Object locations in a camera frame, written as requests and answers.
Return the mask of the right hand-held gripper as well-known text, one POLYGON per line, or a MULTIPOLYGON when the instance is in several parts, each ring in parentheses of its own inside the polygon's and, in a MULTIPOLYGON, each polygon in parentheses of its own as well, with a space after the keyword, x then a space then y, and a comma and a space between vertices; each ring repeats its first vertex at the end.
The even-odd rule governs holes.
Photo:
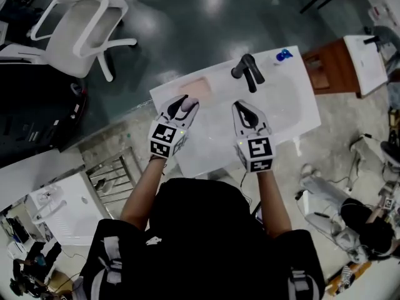
POLYGON ((265 114, 245 101, 232 105, 236 133, 235 149, 248 173, 261 173, 272 168, 276 146, 265 114))

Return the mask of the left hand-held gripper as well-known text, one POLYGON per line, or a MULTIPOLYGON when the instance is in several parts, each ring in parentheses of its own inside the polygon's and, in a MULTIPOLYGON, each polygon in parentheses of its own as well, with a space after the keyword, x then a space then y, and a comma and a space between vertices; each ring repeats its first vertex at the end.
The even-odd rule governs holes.
POLYGON ((187 94, 179 95, 164 102, 159 115, 149 130, 149 152, 160 158, 171 158, 181 150, 188 140, 188 129, 199 110, 199 103, 183 104, 187 94), (175 118, 181 108, 183 117, 175 118))

